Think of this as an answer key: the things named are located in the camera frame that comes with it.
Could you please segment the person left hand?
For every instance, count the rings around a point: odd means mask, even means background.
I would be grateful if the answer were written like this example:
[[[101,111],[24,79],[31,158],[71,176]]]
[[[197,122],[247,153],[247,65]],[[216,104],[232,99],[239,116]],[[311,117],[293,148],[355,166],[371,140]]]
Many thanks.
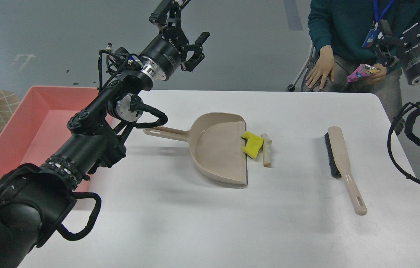
[[[378,70],[374,75],[360,78],[360,81],[365,82],[369,85],[375,85],[382,82],[387,76],[387,68],[381,63],[376,63],[373,65],[374,68]]]

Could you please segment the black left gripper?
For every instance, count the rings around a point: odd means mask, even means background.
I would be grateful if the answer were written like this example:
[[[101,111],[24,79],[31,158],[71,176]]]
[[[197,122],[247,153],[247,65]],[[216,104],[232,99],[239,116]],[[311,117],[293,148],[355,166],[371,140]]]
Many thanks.
[[[202,32],[196,41],[190,44],[179,25],[182,8],[183,0],[161,0],[150,14],[150,23],[164,26],[140,53],[143,63],[141,72],[152,81],[167,81],[178,68],[192,72],[205,58],[203,44],[210,37],[210,33]]]

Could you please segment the person right hand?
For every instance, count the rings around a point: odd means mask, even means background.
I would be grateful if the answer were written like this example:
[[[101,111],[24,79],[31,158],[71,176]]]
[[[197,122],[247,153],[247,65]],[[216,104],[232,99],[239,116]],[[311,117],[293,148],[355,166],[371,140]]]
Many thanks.
[[[333,82],[334,78],[334,51],[331,45],[326,45],[319,50],[319,58],[308,73],[304,85],[309,89],[314,89],[318,85],[318,89],[322,90],[326,86],[327,81]]]

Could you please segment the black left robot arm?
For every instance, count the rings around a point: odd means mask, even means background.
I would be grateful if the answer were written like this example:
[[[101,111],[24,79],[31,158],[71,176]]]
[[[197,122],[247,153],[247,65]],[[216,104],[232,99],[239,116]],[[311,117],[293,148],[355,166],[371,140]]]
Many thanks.
[[[24,163],[0,179],[0,268],[16,268],[33,249],[55,233],[77,241],[93,229],[102,200],[76,192],[99,167],[111,168],[125,157],[133,129],[160,127],[164,112],[139,97],[177,68],[193,71],[204,59],[202,32],[190,44],[181,29],[188,0],[163,0],[149,17],[158,35],[140,53],[125,48],[98,52],[98,94],[67,122],[71,136],[41,166]]]

